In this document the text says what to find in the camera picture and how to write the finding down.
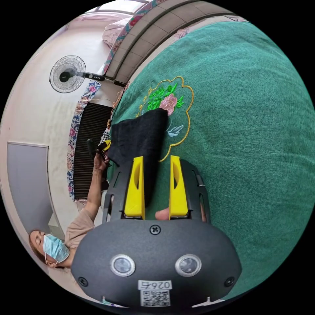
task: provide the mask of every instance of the radiator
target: radiator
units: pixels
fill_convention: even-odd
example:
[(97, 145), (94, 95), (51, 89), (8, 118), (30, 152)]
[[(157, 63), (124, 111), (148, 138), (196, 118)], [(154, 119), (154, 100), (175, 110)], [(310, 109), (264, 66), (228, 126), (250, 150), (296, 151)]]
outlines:
[[(111, 117), (112, 107), (88, 103), (82, 113), (77, 134), (73, 162), (74, 198), (86, 199), (90, 189), (93, 171), (93, 160), (86, 145), (87, 139), (94, 139), (98, 144)], [(103, 182), (102, 190), (107, 189), (107, 182)]]

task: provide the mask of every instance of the green fabric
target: green fabric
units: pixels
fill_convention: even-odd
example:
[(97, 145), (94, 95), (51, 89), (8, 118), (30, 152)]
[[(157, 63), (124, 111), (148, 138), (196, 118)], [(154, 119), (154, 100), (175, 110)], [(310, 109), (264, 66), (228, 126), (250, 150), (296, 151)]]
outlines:
[[(228, 299), (267, 279), (305, 229), (315, 202), (314, 108), (277, 45), (250, 23), (222, 22), (186, 35), (151, 61), (124, 93), (112, 123), (135, 118), (150, 87), (179, 75), (194, 101), (189, 134), (171, 154), (197, 166), (212, 223), (239, 254), (243, 272)], [(183, 104), (169, 117), (172, 137), (166, 132), (161, 158), (187, 132), (191, 91), (180, 78), (163, 82), (157, 90), (165, 91), (142, 108), (149, 101), (154, 107), (175, 83)], [(147, 219), (168, 206), (169, 173), (168, 156), (160, 163)]]

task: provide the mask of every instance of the face mask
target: face mask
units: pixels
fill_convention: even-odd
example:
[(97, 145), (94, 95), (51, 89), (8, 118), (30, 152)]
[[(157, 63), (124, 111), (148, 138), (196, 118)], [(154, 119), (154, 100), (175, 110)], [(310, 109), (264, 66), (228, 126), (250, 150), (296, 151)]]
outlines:
[(45, 259), (46, 255), (56, 259), (57, 263), (61, 263), (68, 258), (70, 255), (69, 248), (57, 237), (46, 234), (44, 236), (44, 245), (43, 245)]

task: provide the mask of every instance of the bed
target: bed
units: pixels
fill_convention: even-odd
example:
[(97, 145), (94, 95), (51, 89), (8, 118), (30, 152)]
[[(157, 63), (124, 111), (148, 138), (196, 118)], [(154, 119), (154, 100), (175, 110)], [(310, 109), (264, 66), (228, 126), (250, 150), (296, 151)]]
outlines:
[[(168, 22), (170, 14), (180, 20)], [(124, 86), (112, 124), (157, 107), (168, 111), (147, 218), (168, 206), (170, 155), (189, 160), (207, 187), (212, 223), (242, 262), (225, 299), (266, 280), (298, 242), (315, 203), (315, 114), (287, 57), (232, 12), (161, 0), (134, 15), (101, 73)], [(89, 96), (99, 88), (90, 85)]]

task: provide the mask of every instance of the hair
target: hair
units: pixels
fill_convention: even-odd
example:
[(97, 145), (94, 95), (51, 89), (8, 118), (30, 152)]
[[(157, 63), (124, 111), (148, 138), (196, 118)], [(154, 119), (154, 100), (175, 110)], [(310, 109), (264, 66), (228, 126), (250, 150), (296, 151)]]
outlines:
[(42, 255), (38, 250), (37, 248), (33, 245), (33, 243), (31, 242), (31, 233), (34, 232), (34, 231), (38, 231), (37, 229), (36, 230), (32, 230), (30, 233), (29, 233), (29, 244), (30, 244), (30, 248), (32, 249), (33, 253), (36, 255), (36, 257), (42, 262), (44, 263), (45, 265), (46, 264), (46, 259), (45, 259), (45, 256)]

